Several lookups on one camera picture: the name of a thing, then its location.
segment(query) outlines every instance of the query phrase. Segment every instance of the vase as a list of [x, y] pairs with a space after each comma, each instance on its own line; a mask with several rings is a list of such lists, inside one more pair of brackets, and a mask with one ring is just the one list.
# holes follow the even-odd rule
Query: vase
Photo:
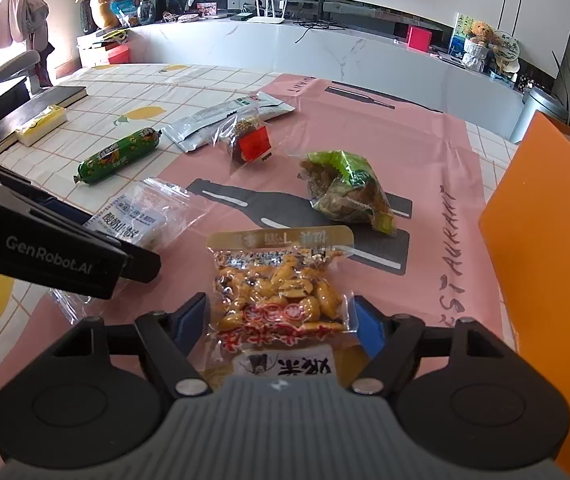
[[484, 60], [487, 58], [489, 49], [482, 44], [474, 43], [469, 38], [465, 40], [465, 55], [463, 56], [463, 65], [469, 70], [482, 72], [484, 69]]
[[140, 25], [149, 25], [156, 21], [156, 7], [152, 2], [140, 2], [138, 6], [138, 21]]
[[98, 30], [98, 25], [96, 25], [92, 16], [90, 2], [91, 0], [81, 0], [81, 27], [86, 35]]

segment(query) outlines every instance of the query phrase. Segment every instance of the pink placemat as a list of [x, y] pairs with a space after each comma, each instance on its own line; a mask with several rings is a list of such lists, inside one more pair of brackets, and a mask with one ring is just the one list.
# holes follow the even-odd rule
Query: pink placemat
[[[441, 326], [473, 316], [500, 336], [498, 283], [478, 229], [481, 170], [465, 123], [326, 80], [283, 75], [264, 91], [297, 109], [270, 123], [274, 155], [231, 174], [228, 156], [206, 147], [166, 168], [160, 178], [197, 193], [209, 212], [162, 254], [158, 279], [131, 283], [110, 302], [106, 321], [173, 311], [194, 293], [209, 292], [214, 266], [205, 240], [212, 232], [316, 221], [295, 155], [347, 150], [369, 160], [391, 195], [399, 235], [354, 226], [357, 251], [343, 266], [343, 286], [387, 315], [407, 312]], [[44, 297], [0, 365], [0, 388], [66, 329]]]

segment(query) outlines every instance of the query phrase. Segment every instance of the bottle graphic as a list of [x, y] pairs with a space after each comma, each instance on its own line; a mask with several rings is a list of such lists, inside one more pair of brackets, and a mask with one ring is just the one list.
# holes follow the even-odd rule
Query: bottle graphic
[[361, 103], [373, 104], [373, 105], [383, 106], [385, 108], [390, 108], [391, 110], [396, 110], [396, 107], [393, 105], [388, 105], [381, 101], [376, 101], [375, 99], [363, 94], [350, 92], [348, 90], [345, 90], [344, 88], [336, 88], [335, 86], [328, 86], [325, 89], [325, 91], [329, 94], [336, 94], [341, 97], [346, 97], [347, 99], [354, 99], [354, 101], [360, 101]]
[[[223, 186], [200, 178], [192, 182], [187, 191], [213, 202], [228, 205], [241, 211], [257, 226], [283, 229], [334, 225], [327, 217], [313, 209], [309, 200], [289, 193], [252, 191], [242, 187]], [[394, 203], [411, 201], [396, 197]], [[406, 218], [411, 217], [411, 207]], [[393, 274], [403, 275], [409, 251], [409, 233], [398, 229], [396, 237], [374, 231], [369, 224], [349, 224], [354, 233], [353, 260]]]

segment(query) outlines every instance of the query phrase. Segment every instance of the chair backrest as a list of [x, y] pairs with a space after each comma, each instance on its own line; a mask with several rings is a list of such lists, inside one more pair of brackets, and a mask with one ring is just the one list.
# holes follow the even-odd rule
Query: chair backrest
[[[570, 404], [570, 133], [537, 112], [480, 227], [518, 353]], [[558, 457], [570, 473], [570, 434]]]

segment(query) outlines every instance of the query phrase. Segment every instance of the cable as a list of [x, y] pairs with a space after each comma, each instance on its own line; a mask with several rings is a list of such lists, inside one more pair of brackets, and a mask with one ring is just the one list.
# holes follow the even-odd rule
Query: cable
[[294, 22], [296, 25], [300, 27], [305, 27], [307, 30], [303, 33], [303, 35], [298, 38], [294, 44], [297, 44], [300, 40], [302, 40], [305, 35], [311, 30], [345, 30], [346, 27], [341, 25], [338, 22], [334, 22], [331, 20], [296, 20]]

